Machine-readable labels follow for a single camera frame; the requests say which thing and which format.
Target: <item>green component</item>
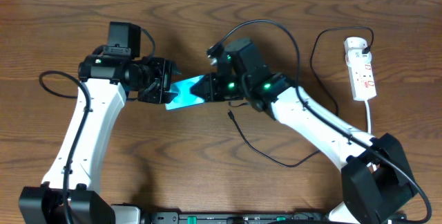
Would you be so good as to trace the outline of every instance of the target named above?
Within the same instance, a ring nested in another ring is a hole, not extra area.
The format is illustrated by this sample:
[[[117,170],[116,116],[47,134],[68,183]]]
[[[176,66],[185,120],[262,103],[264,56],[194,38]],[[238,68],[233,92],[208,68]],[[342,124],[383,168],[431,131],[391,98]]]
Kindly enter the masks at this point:
[[[196,224],[196,217],[187,217],[187,224]]]

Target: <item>power strip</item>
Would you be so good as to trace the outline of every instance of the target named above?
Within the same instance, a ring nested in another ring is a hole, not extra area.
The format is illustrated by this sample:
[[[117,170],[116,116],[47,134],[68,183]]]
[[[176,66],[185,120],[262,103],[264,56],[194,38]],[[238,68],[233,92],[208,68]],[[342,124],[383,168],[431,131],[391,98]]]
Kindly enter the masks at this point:
[[[367,41],[360,37],[349,37],[344,41],[344,47],[353,99],[367,101],[376,96],[371,64],[372,53],[363,53],[367,48]]]

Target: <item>wooden table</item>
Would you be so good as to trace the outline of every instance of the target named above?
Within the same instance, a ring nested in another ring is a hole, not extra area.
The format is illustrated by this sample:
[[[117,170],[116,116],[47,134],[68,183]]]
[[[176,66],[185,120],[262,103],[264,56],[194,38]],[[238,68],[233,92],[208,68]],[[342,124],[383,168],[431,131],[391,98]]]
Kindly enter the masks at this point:
[[[240,22],[267,18],[298,40],[301,84],[333,111],[308,65],[317,34],[331,27],[364,25],[375,31],[372,49],[378,96],[370,100],[373,132],[397,137],[418,183],[442,221],[442,0],[0,0],[0,220],[22,223],[18,198],[37,186],[65,136],[75,101],[38,85],[42,71],[77,74],[78,64],[106,43],[109,21],[147,29],[157,55],[175,60],[182,80],[208,73],[205,50]],[[324,35],[316,53],[318,74],[336,96],[340,117],[365,129],[365,108],[352,100],[343,40],[362,30]],[[273,71],[294,76],[296,56],[272,26],[247,27],[233,38],[253,37]],[[142,51],[150,44],[143,38]],[[76,93],[72,83],[49,86]],[[227,116],[227,103],[166,112],[164,106],[128,102],[114,126],[102,173],[108,203],[183,212],[329,211],[342,201],[339,171],[320,154],[286,169],[250,150]],[[234,109],[246,137],[259,149],[295,163],[315,147],[291,129],[249,107]],[[419,197],[404,210],[424,216]]]

